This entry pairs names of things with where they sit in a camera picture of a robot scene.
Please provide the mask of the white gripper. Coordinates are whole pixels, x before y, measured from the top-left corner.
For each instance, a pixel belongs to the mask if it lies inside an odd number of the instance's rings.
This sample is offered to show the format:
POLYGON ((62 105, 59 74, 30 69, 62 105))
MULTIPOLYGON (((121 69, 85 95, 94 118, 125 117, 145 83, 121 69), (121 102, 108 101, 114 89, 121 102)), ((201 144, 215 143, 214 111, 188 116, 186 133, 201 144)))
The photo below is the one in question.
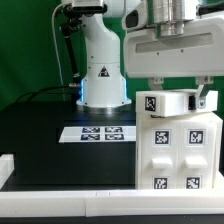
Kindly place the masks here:
POLYGON ((156 38, 154 29, 128 33, 124 65, 130 78, 150 78, 152 91, 163 89, 163 78, 197 77, 196 106, 204 109, 212 76, 224 75, 224 14, 187 22, 180 36, 156 38))

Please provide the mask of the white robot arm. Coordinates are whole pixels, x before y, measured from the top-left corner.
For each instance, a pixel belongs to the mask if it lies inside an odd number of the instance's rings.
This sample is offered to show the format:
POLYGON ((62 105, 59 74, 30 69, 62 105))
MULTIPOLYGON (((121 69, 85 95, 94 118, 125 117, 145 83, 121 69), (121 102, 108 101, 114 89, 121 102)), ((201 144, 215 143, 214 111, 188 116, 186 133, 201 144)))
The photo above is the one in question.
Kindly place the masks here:
POLYGON ((84 32, 87 73, 73 77, 81 86, 77 105, 111 112, 131 103, 129 78, 146 78, 152 90, 163 80, 193 77, 198 86, 192 110, 207 107, 215 76, 224 75, 224 1, 61 0, 68 18, 64 35, 84 32))

